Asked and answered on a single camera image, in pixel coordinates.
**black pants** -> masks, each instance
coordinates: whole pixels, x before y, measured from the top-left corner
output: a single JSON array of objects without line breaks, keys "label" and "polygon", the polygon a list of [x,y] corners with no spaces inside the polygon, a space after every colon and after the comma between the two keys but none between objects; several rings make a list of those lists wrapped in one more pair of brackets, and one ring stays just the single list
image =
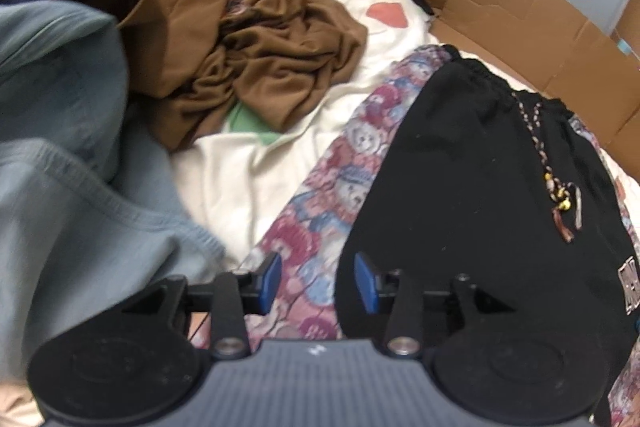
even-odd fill
[{"label": "black pants", "polygon": [[[639,317],[626,314],[618,279],[635,253],[609,175],[570,127],[573,114],[561,101],[517,94],[529,114],[542,101],[550,164],[582,190],[583,229],[565,243],[511,88],[450,50],[454,60],[431,77],[401,123],[342,252],[335,288],[342,330],[381,340],[386,323],[366,315],[358,297],[357,252],[431,289],[447,290],[452,277],[466,273],[516,311],[596,335],[610,365],[608,390],[628,359]],[[442,314],[426,312],[424,320],[428,346],[451,334]]]}]

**red patch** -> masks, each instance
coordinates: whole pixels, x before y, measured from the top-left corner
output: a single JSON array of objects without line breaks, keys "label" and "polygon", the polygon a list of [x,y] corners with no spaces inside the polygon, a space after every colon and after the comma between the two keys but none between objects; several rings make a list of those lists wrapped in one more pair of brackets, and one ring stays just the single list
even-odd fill
[{"label": "red patch", "polygon": [[407,28],[409,23],[399,2],[377,2],[369,6],[367,17],[377,19],[392,28]]}]

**clothing pile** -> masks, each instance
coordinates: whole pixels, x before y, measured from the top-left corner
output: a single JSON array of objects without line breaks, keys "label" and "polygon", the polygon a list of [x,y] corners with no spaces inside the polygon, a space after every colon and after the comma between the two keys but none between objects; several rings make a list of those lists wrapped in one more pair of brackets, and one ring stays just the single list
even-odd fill
[{"label": "clothing pile", "polygon": [[[595,337],[640,416],[640,187],[413,0],[0,0],[0,426],[35,349],[171,274],[277,251],[264,338],[382,338],[354,256]],[[206,346],[204,322],[193,344]],[[426,346],[451,333],[424,313]]]}]

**brown garment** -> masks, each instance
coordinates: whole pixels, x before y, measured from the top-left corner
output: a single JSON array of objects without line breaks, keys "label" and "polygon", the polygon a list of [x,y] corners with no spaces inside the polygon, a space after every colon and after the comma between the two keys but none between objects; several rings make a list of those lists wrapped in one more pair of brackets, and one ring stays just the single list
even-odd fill
[{"label": "brown garment", "polygon": [[335,0],[74,0],[114,15],[130,90],[169,150],[220,129],[242,100],[282,132],[347,82],[367,29]]}]

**white cloth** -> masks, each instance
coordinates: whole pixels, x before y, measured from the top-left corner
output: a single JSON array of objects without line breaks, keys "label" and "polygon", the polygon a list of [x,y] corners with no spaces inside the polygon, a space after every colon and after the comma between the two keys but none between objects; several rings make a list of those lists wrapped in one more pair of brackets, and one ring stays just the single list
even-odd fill
[{"label": "white cloth", "polygon": [[[225,245],[230,266],[267,231],[391,63],[436,42],[428,33],[428,17],[411,0],[338,1],[369,30],[364,57],[347,84],[332,87],[310,115],[269,146],[253,133],[222,133],[200,138],[172,158],[183,203]],[[376,3],[398,3],[407,27],[367,16]]]}]

